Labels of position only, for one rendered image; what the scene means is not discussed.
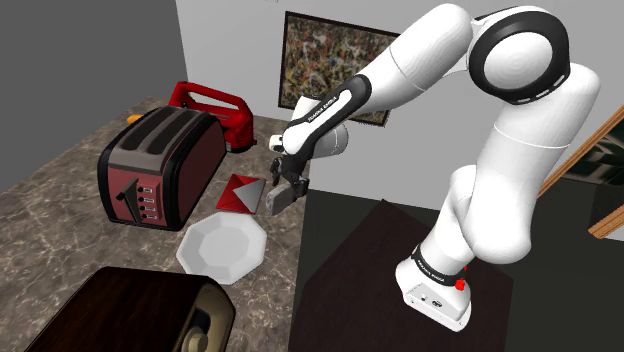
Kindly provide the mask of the wooden framed window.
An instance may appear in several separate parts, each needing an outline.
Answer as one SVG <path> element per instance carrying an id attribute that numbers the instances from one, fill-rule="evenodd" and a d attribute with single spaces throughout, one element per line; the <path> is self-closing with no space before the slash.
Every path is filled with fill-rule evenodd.
<path id="1" fill-rule="evenodd" d="M 624 104 L 546 178 L 539 196 L 561 179 L 594 185 L 588 233 L 624 242 Z"/>

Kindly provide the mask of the dark brown wooden radio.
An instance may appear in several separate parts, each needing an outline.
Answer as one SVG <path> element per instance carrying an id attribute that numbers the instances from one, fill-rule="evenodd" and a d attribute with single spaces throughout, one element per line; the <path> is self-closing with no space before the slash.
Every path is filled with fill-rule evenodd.
<path id="1" fill-rule="evenodd" d="M 226 352 L 235 317 L 207 276 L 107 266 L 24 352 Z"/>

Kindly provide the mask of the dark red black toaster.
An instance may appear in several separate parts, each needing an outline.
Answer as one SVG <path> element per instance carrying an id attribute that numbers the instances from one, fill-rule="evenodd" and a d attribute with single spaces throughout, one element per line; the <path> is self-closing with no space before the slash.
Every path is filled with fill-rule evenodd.
<path id="1" fill-rule="evenodd" d="M 163 106 L 128 125 L 102 151 L 97 182 L 115 223 L 182 229 L 227 154 L 218 118 Z"/>

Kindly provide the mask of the white octagonal plate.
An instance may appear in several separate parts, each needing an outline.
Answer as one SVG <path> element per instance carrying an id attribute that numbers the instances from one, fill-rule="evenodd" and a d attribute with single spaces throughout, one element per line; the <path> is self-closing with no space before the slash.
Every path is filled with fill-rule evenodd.
<path id="1" fill-rule="evenodd" d="M 187 274 L 232 285 L 263 262 L 266 242 L 250 215 L 217 212 L 187 229 L 176 258 Z"/>

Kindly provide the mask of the grey slab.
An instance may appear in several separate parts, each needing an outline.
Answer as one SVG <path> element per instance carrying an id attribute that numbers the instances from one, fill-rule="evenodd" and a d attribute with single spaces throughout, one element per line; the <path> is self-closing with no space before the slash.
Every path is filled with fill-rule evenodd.
<path id="1" fill-rule="evenodd" d="M 266 209 L 269 215 L 281 213 L 297 199 L 294 188 L 290 184 L 281 184 L 267 193 Z"/>

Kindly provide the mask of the framed abstract wall picture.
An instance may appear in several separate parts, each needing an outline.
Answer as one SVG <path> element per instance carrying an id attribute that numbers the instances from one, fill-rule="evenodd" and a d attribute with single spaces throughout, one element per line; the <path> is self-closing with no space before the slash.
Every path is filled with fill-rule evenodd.
<path id="1" fill-rule="evenodd" d="M 287 11 L 278 106 L 292 109 L 302 94 L 320 96 L 356 74 L 398 35 Z"/>

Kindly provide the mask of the dark robot stand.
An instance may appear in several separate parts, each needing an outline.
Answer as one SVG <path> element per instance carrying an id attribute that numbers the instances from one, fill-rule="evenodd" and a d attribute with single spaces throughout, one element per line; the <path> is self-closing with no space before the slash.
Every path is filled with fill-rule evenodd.
<path id="1" fill-rule="evenodd" d="M 460 332 L 404 303 L 395 268 L 435 218 L 377 203 L 304 285 L 288 352 L 505 352 L 513 281 L 490 264 L 468 266 L 473 310 Z"/>

